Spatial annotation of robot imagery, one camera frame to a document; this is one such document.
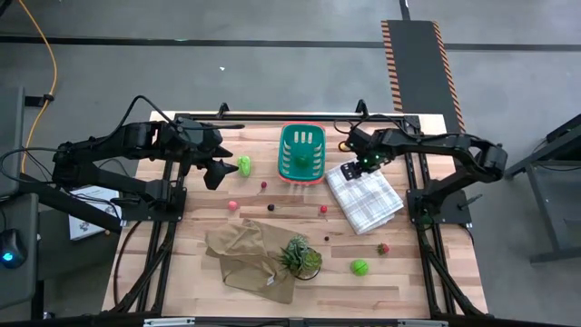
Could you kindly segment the black computer mouse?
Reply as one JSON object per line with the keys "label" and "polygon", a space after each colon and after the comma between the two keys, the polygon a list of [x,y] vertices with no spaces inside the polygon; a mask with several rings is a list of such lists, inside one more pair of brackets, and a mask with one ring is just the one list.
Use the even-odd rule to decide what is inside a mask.
{"label": "black computer mouse", "polygon": [[20,267],[27,258],[27,250],[18,230],[6,229],[0,233],[0,263],[6,269]]}

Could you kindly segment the silver metal bracket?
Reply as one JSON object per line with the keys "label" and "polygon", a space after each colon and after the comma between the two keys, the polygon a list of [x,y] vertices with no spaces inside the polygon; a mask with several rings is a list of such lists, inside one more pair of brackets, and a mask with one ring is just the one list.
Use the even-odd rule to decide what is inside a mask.
{"label": "silver metal bracket", "polygon": [[449,327],[448,322],[436,320],[398,320],[397,327]]}
{"label": "silver metal bracket", "polygon": [[143,327],[194,327],[194,317],[151,318],[143,321]]}

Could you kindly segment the white plaid folded towel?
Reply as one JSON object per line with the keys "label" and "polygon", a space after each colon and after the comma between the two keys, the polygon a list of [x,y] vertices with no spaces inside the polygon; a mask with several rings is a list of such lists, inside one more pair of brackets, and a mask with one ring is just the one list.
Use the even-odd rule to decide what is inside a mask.
{"label": "white plaid folded towel", "polygon": [[338,165],[325,173],[325,179],[355,234],[379,228],[404,207],[380,171],[347,180]]}

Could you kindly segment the black floor mat orange stripes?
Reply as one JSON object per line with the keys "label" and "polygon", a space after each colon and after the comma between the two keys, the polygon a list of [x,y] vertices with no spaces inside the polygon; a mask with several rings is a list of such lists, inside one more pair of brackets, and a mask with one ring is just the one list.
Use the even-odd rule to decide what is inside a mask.
{"label": "black floor mat orange stripes", "polygon": [[449,132],[466,132],[438,24],[384,20],[381,33],[394,109],[405,114],[441,114]]}

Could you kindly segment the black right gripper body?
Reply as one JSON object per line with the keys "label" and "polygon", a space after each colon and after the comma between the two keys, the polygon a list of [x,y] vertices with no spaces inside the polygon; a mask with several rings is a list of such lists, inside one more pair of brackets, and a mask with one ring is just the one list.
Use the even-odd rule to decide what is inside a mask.
{"label": "black right gripper body", "polygon": [[374,172],[384,164],[389,164],[395,155],[384,147],[379,139],[381,134],[368,134],[359,128],[352,128],[346,144],[356,154],[356,161],[360,164],[374,166]]}

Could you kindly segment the black metal beam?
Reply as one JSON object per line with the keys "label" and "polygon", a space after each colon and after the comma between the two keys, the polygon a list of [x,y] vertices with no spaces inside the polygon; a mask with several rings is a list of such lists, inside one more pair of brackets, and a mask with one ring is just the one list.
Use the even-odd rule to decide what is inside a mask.
{"label": "black metal beam", "polygon": [[19,183],[20,193],[35,193],[41,204],[57,211],[71,214],[76,218],[102,227],[112,233],[121,233],[122,227],[120,220],[109,213],[103,212],[86,202],[58,191],[25,173],[21,173],[19,178],[21,179]]}

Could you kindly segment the grey flat panel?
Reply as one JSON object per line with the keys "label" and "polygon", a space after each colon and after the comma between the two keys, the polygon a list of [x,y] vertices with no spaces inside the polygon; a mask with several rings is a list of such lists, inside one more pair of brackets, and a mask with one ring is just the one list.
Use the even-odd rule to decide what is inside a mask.
{"label": "grey flat panel", "polygon": [[[0,156],[18,149],[23,144],[23,120],[25,91],[20,87],[0,86]],[[5,171],[17,176],[21,167],[19,154],[12,154],[4,161]],[[0,172],[0,198],[10,196],[18,190],[18,182]]]}

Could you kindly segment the black aluminium table frame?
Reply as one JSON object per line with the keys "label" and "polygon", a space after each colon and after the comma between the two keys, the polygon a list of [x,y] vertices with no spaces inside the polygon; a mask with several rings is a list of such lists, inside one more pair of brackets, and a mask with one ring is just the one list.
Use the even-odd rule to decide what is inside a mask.
{"label": "black aluminium table frame", "polygon": [[[242,129],[224,133],[224,144],[248,154],[252,173],[244,178],[233,174],[215,191],[204,188],[199,173],[190,172],[185,214],[177,224],[170,263],[152,277],[146,309],[132,308],[126,314],[103,317],[104,327],[143,327],[151,318],[194,317],[194,327],[333,327],[389,326],[398,320],[436,320],[449,327],[472,327],[473,321],[446,312],[432,315],[429,296],[444,303],[443,282],[435,270],[426,270],[419,250],[417,232],[406,210],[382,227],[357,235],[325,183],[301,186],[282,181],[276,170],[278,139],[287,122],[315,122],[327,132],[327,164],[348,159],[338,150],[342,132],[333,122],[346,120],[334,113],[227,112],[225,123],[242,123]],[[260,193],[261,182],[267,182]],[[230,211],[228,202],[239,208]],[[268,204],[275,210],[269,211]],[[326,205],[328,211],[320,212]],[[206,254],[204,236],[226,223],[253,220],[307,236],[321,253],[321,272],[308,281],[297,281],[293,301],[282,304],[227,286],[219,261]],[[386,243],[389,252],[379,255]],[[350,263],[363,259],[369,273],[356,276]]]}

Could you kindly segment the tan linen cloth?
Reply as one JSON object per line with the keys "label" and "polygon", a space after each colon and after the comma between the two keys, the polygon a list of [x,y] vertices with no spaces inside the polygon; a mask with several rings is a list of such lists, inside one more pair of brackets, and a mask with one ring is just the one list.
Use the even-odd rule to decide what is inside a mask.
{"label": "tan linen cloth", "polygon": [[[206,254],[219,260],[224,284],[275,302],[293,301],[297,280],[280,263],[293,231],[245,220],[225,224],[205,234]],[[275,276],[273,284],[267,280]]]}

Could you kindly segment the white printed booklet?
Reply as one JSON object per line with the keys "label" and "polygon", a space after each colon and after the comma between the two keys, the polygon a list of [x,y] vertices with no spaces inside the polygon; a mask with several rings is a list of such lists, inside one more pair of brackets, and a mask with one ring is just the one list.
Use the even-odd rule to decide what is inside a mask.
{"label": "white printed booklet", "polygon": [[[124,227],[126,222],[123,220],[122,209],[119,205],[113,203],[114,198],[119,198],[120,193],[115,190],[103,188],[100,186],[88,186],[82,189],[70,192],[73,198],[90,204],[92,207],[116,217],[120,226]],[[88,223],[72,215],[69,216],[69,239],[79,241],[83,238],[104,232],[103,227]]]}

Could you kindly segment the succulent plant in black pot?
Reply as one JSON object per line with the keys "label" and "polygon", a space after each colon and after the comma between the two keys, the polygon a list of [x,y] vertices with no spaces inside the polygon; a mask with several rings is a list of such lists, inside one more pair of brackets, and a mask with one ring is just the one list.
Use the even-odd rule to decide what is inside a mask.
{"label": "succulent plant in black pot", "polygon": [[310,247],[305,236],[296,234],[281,248],[279,261],[296,279],[308,281],[319,274],[322,255]]}

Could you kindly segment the grey side desk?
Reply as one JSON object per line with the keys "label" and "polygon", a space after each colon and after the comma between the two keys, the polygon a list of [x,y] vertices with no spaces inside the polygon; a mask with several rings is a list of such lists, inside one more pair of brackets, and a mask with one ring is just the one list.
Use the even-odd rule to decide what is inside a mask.
{"label": "grey side desk", "polygon": [[20,195],[0,202],[0,233],[19,231],[27,250],[26,261],[18,268],[6,269],[0,263],[0,309],[30,300],[37,280],[38,196]]}

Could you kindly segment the grey metal stand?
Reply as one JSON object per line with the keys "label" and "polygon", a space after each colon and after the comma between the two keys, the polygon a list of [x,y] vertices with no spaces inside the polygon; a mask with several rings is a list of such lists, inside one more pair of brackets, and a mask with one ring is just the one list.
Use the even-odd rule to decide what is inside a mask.
{"label": "grey metal stand", "polygon": [[548,133],[532,153],[505,172],[525,173],[547,229],[551,249],[532,263],[581,258],[581,114]]}

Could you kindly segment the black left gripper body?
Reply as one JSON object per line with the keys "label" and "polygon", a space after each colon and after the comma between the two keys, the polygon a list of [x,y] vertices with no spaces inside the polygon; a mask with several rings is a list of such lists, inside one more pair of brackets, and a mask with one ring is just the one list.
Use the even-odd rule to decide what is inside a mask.
{"label": "black left gripper body", "polygon": [[222,144],[222,135],[216,125],[190,119],[178,119],[175,123],[177,144],[172,149],[176,162],[205,166],[210,160],[220,161],[212,152]]}

